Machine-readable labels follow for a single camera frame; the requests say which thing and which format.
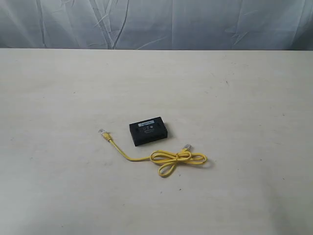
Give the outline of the black rectangular network box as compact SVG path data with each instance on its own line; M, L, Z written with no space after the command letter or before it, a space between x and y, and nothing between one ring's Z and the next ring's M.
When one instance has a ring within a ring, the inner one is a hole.
M161 117L131 123L129 129L135 146L168 137L168 131Z

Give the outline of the grey wrinkled backdrop curtain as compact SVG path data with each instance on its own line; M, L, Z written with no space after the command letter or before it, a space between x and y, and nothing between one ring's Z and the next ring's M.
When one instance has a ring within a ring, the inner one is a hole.
M2 48L312 50L310 0L3 0Z

